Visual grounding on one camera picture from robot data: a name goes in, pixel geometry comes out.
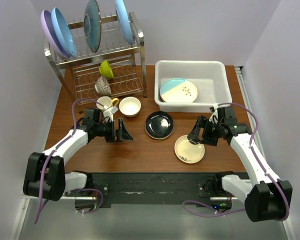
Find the cream plate with black patch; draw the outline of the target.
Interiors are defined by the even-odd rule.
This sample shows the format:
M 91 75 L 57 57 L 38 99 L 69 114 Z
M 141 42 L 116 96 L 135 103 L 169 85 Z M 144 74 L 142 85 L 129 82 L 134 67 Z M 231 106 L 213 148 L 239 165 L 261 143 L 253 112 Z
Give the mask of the cream plate with black patch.
M 179 137 L 174 144 L 175 155 L 186 164 L 198 163 L 203 159 L 205 152 L 206 149 L 203 144 L 189 140 L 187 135 Z

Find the black glossy plate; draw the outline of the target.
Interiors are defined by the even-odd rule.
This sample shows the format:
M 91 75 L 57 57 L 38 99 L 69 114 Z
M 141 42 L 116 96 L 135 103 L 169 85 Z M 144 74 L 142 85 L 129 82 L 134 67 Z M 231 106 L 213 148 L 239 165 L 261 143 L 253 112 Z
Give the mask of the black glossy plate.
M 167 112 L 155 111 L 146 118 L 145 131 L 152 139 L 166 139 L 173 130 L 174 120 Z

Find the light blue bottom plate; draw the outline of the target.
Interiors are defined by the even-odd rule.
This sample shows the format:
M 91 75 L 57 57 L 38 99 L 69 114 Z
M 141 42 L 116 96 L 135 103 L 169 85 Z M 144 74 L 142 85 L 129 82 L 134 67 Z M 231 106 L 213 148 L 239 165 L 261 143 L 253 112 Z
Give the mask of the light blue bottom plate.
M 198 97 L 198 89 L 188 79 L 172 78 L 161 85 L 159 94 L 166 103 L 193 103 Z

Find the light blue plate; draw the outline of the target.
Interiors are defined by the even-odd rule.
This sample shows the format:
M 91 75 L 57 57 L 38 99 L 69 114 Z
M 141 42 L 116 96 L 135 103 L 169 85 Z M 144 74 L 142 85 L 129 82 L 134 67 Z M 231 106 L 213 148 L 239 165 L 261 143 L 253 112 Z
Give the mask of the light blue plate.
M 161 85 L 159 94 L 166 103 L 193 103 L 198 97 L 198 89 L 188 79 L 172 78 Z
M 117 15 L 117 21 L 120 26 L 120 30 L 124 40 L 129 44 L 134 44 L 134 39 L 132 35 L 132 29 L 130 26 L 130 21 L 128 17 L 128 13 L 123 0 L 115 1 L 115 11 Z

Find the white plastic bin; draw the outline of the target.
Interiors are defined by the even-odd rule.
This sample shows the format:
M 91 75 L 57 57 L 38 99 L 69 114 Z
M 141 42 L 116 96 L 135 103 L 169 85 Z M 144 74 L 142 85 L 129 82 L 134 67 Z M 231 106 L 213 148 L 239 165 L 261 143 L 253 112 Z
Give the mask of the white plastic bin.
M 194 83 L 198 90 L 194 102 L 167 103 L 161 99 L 161 85 L 174 78 Z M 225 65 L 219 61 L 158 61 L 155 64 L 154 101 L 161 111 L 181 113 L 208 113 L 213 104 L 232 102 Z

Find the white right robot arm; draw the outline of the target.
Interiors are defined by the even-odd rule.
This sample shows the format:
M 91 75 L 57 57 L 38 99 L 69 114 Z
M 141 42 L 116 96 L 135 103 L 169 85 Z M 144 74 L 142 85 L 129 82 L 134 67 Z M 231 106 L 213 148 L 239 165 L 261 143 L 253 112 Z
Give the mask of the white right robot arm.
M 271 169 L 255 145 L 257 128 L 251 130 L 238 123 L 234 102 L 215 103 L 210 107 L 210 118 L 199 116 L 187 135 L 192 144 L 216 146 L 224 139 L 241 160 L 250 183 L 232 171 L 215 174 L 213 192 L 220 197 L 230 193 L 244 204 L 244 211 L 252 222 L 285 221 L 289 217 L 293 187 Z

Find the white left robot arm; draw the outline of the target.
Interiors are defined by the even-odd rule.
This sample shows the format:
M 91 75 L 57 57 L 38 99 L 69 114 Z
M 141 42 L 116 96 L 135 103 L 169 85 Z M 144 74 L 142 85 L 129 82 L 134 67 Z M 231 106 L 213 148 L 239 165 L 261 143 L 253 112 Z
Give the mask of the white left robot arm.
M 53 147 L 43 152 L 33 152 L 27 162 L 23 193 L 27 196 L 58 201 L 64 193 L 77 191 L 89 196 L 94 190 L 91 174 L 87 172 L 65 172 L 65 164 L 82 147 L 96 137 L 106 142 L 131 141 L 123 119 L 113 119 L 111 110 L 87 108 L 68 134 Z

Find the white bowl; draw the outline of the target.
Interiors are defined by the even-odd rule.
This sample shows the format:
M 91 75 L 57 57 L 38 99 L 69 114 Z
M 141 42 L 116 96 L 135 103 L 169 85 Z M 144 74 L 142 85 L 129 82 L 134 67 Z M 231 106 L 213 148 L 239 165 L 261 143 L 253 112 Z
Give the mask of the white bowl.
M 136 97 L 125 97 L 119 103 L 120 112 L 128 118 L 133 118 L 138 115 L 141 110 L 141 102 Z

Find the yellow mug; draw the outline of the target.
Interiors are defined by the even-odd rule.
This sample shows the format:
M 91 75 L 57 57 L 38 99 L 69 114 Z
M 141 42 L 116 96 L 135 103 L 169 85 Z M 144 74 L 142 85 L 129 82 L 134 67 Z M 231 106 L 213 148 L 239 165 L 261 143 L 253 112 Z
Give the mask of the yellow mug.
M 101 96 L 97 99 L 96 107 L 102 111 L 105 111 L 109 108 L 115 107 L 119 103 L 118 98 L 110 98 L 108 96 Z

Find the patterned ceramic bowl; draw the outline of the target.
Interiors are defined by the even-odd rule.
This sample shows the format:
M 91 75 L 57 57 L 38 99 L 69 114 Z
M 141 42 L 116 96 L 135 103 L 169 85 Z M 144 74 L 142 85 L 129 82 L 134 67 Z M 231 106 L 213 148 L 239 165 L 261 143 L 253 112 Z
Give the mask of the patterned ceramic bowl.
M 99 95 L 102 96 L 112 95 L 110 84 L 108 83 L 108 80 L 104 76 L 101 76 L 97 79 L 97 81 L 94 84 L 94 88 Z

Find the steel dish rack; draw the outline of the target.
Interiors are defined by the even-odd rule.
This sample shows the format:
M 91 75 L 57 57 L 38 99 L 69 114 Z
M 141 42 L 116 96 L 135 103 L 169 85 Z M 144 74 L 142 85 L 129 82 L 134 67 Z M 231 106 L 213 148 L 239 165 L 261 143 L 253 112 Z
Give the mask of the steel dish rack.
M 96 100 L 100 95 L 94 85 L 101 76 L 101 63 L 109 61 L 114 77 L 109 80 L 110 96 L 119 98 L 142 93 L 147 97 L 147 76 L 145 61 L 144 32 L 134 12 L 128 14 L 133 44 L 128 44 L 121 33 L 116 15 L 101 18 L 101 41 L 93 53 L 85 40 L 82 20 L 68 24 L 74 38 L 77 56 L 69 60 L 57 55 L 47 39 L 44 40 L 44 54 L 71 102 L 81 99 L 84 105 L 88 99 Z

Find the green bowl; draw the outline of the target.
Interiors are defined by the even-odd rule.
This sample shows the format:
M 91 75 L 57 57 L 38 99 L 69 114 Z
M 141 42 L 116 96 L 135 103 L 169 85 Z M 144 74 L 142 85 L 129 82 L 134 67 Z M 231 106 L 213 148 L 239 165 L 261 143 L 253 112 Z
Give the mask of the green bowl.
M 108 60 L 104 60 L 99 67 L 99 73 L 107 78 L 107 79 L 113 79 L 114 78 L 114 74 L 112 71 L 112 67 L 110 65 L 110 62 Z

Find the light blue plate in rack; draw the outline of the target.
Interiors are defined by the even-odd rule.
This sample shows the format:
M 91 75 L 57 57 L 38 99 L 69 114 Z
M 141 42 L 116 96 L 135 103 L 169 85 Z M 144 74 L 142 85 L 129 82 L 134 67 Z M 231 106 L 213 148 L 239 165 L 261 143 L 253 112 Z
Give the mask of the light blue plate in rack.
M 124 40 L 129 44 L 134 44 L 134 39 L 132 35 L 132 29 L 130 26 L 130 21 L 128 17 L 128 13 L 123 0 L 115 1 L 115 11 L 117 15 L 117 21 L 120 26 L 120 30 Z

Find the dark teal plate in rack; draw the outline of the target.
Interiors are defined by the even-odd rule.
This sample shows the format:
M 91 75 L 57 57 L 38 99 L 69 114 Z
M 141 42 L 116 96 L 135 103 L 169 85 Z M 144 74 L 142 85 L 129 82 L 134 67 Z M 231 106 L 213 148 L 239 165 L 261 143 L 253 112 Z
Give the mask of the dark teal plate in rack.
M 83 29 L 87 46 L 93 53 L 96 53 L 99 49 L 102 35 L 100 8 L 96 0 L 90 0 L 86 5 Z

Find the lilac plate in rack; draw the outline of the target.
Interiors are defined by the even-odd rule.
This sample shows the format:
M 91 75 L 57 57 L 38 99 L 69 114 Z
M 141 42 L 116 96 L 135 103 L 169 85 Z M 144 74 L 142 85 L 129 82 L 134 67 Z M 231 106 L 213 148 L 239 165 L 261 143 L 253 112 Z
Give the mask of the lilac plate in rack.
M 53 50 L 62 58 L 65 58 L 67 55 L 63 50 L 57 35 L 55 33 L 55 29 L 52 23 L 52 14 L 44 9 L 40 14 L 40 22 L 43 29 L 43 32 L 50 43 L 50 46 Z

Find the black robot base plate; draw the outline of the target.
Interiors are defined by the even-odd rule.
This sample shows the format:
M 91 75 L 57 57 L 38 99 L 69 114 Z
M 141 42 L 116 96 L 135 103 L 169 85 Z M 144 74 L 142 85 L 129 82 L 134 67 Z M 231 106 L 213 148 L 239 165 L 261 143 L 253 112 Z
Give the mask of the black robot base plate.
M 225 211 L 235 197 L 216 186 L 214 172 L 100 172 L 92 173 L 85 191 L 71 191 L 66 197 L 99 200 L 104 208 L 113 204 L 180 205 L 193 200 Z

